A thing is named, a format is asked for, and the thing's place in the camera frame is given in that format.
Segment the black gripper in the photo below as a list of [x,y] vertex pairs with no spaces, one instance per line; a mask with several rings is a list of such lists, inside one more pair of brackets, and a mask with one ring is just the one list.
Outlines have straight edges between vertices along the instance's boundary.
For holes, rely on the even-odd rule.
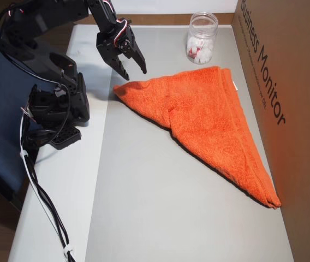
[[[96,20],[99,33],[97,34],[96,47],[103,59],[115,72],[117,72],[125,80],[129,80],[129,75],[123,67],[118,56],[124,54],[128,59],[133,59],[144,74],[147,73],[145,58],[140,51],[135,35],[129,25],[127,19],[116,19],[113,24],[107,20]],[[126,53],[118,46],[118,41],[125,40],[127,42]]]

